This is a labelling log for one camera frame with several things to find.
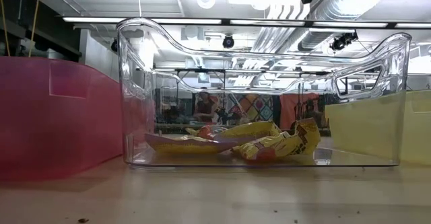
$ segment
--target transparent storage container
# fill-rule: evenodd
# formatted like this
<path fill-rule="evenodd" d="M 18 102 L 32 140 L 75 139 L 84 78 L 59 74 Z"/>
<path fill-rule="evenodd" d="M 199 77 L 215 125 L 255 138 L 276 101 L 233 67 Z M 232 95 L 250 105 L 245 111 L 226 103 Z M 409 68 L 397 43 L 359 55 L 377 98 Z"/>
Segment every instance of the transparent storage container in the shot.
<path fill-rule="evenodd" d="M 176 27 L 167 27 L 171 35 L 145 18 L 117 26 L 126 163 L 399 164 L 409 34 L 389 36 L 365 57 L 341 58 L 256 53 L 249 46 L 199 50 L 178 43 L 190 28 Z"/>

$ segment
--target table surface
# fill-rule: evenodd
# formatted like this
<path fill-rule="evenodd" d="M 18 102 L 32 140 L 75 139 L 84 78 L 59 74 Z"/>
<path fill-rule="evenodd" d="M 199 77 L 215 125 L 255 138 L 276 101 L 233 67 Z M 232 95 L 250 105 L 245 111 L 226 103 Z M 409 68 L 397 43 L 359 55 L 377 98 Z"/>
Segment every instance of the table surface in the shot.
<path fill-rule="evenodd" d="M 132 170 L 0 183 L 2 223 L 429 223 L 431 167 Z"/>

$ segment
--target metal duct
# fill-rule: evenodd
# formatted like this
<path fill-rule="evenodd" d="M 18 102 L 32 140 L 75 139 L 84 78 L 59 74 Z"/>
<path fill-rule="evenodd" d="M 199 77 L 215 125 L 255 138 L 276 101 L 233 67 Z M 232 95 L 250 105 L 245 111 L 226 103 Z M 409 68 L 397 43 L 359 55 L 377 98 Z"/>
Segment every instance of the metal duct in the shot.
<path fill-rule="evenodd" d="M 380 0 L 322 0 L 310 13 L 310 20 L 356 20 L 373 8 Z M 277 51 L 312 51 L 328 39 L 331 32 L 309 32 L 308 29 L 294 30 L 289 40 Z"/>

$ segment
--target person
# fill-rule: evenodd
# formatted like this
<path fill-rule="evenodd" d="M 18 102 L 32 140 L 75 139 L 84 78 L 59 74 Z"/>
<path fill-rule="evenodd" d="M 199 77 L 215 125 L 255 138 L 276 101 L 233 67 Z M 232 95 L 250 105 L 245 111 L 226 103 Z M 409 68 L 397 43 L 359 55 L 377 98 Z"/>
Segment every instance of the person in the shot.
<path fill-rule="evenodd" d="M 201 122 L 212 122 L 218 105 L 211 99 L 208 92 L 201 91 L 198 96 L 201 100 L 196 103 L 193 117 Z"/>

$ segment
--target wall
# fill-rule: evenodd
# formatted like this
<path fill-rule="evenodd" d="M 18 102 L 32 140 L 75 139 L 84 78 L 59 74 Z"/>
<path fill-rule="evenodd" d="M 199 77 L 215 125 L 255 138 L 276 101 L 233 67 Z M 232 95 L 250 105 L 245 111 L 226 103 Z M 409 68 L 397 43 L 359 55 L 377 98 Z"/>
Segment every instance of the wall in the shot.
<path fill-rule="evenodd" d="M 89 30 L 81 30 L 79 50 L 82 57 L 79 62 L 99 70 L 115 81 L 119 81 L 118 56 L 108 48 L 109 46 L 104 46 L 92 38 Z"/>

